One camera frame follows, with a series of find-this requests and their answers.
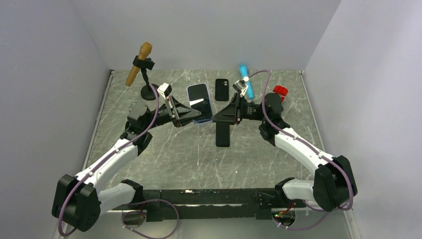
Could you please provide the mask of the black phone case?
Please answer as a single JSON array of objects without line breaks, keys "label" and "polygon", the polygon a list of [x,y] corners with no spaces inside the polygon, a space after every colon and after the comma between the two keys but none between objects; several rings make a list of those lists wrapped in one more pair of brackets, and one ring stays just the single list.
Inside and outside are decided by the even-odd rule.
[{"label": "black phone case", "polygon": [[215,91],[214,99],[219,102],[226,102],[229,100],[229,80],[228,79],[216,79],[215,80]]}]

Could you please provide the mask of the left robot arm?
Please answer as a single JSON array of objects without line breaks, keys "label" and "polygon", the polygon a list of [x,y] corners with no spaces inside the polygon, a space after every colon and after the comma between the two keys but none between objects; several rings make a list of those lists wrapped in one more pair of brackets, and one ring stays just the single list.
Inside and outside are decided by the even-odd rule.
[{"label": "left robot arm", "polygon": [[139,208],[145,199],[142,185],[129,179],[110,189],[105,189],[105,184],[147,148],[152,140],[149,129],[170,122],[174,127],[183,127],[200,116],[200,111],[183,105],[173,96],[153,111],[144,102],[133,103],[125,130],[114,146],[85,170],[59,179],[52,216],[85,232],[109,210],[122,205]]}]

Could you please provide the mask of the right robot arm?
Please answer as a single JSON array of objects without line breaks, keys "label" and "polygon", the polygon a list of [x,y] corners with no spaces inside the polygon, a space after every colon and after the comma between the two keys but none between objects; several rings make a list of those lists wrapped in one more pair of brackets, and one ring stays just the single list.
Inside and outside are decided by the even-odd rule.
[{"label": "right robot arm", "polygon": [[317,203],[326,212],[349,210],[358,192],[349,160],[342,155],[332,156],[299,136],[283,120],[283,110],[281,97],[275,93],[267,93],[261,104],[248,102],[236,93],[212,121],[234,125],[246,119],[259,120],[262,138],[293,156],[311,172],[312,180],[291,177],[275,185],[274,199],[279,206],[304,200]]}]

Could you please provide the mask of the black phone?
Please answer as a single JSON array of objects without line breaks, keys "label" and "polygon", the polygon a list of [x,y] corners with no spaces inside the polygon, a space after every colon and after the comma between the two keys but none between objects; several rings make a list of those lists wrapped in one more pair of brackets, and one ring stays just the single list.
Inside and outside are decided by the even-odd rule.
[{"label": "black phone", "polygon": [[217,147],[230,147],[230,125],[226,123],[216,123],[215,145]]}]

